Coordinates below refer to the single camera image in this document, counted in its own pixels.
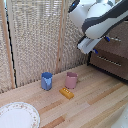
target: woven blind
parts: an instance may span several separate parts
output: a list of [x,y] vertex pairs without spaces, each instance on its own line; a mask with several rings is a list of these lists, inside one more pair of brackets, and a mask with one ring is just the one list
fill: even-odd
[[61,4],[62,0],[8,0],[18,86],[39,80],[43,72],[55,74]]
[[[69,0],[68,9],[73,2],[74,0]],[[78,41],[83,37],[83,35],[69,19],[68,14],[66,18],[61,71],[84,64],[87,57],[77,49]]]
[[9,40],[7,38],[9,37],[7,37],[7,29],[5,29],[5,26],[7,28],[5,18],[4,4],[3,1],[0,1],[0,93],[6,92],[13,87],[8,58],[10,51],[8,49]]

